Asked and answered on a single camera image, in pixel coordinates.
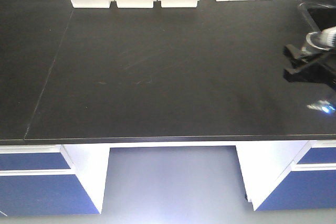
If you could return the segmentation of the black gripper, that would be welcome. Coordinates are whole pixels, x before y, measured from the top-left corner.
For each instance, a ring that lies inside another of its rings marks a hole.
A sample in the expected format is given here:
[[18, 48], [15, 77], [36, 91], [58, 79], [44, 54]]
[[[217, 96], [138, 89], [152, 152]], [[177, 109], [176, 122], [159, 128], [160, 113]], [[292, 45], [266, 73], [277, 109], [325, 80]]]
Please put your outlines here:
[[[283, 54], [293, 60], [306, 56], [292, 44], [284, 46]], [[335, 49], [309, 58], [308, 62], [291, 62], [291, 67], [284, 68], [283, 78], [288, 82], [312, 82], [326, 84], [335, 90]]]

